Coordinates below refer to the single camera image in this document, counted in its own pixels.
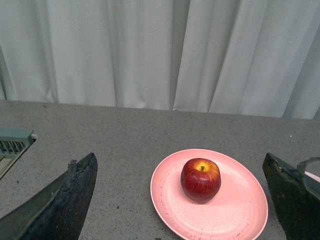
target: gray countertop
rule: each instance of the gray countertop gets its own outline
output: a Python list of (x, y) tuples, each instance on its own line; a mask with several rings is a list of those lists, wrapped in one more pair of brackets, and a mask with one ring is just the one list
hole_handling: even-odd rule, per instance
[(269, 215), (259, 240), (286, 236), (275, 214), (262, 164), (270, 152), (296, 166), (320, 156), (320, 122), (0, 100), (0, 126), (33, 129), (37, 140), (0, 180), (0, 217), (93, 152), (96, 185), (80, 240), (180, 239), (158, 216), (150, 196), (157, 165), (185, 149), (223, 153), (260, 182)]

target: pink plate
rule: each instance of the pink plate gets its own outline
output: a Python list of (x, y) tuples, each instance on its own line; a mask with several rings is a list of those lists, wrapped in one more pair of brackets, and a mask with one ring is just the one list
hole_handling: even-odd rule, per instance
[[(182, 168), (193, 158), (212, 160), (220, 169), (220, 190), (205, 204), (191, 201), (180, 184)], [(267, 223), (267, 198), (258, 180), (219, 152), (187, 149), (171, 154), (154, 170), (150, 192), (161, 219), (185, 240), (254, 240)]]

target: apple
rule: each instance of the apple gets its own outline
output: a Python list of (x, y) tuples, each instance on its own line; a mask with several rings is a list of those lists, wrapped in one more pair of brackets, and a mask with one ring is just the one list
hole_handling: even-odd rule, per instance
[(190, 159), (182, 168), (180, 183), (188, 198), (204, 204), (211, 200), (220, 189), (219, 167), (209, 159)]

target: curtain fold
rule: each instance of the curtain fold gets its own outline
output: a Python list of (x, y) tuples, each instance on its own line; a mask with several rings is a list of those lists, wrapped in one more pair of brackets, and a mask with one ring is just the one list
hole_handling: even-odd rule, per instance
[(0, 1), (0, 99), (320, 120), (320, 1)]

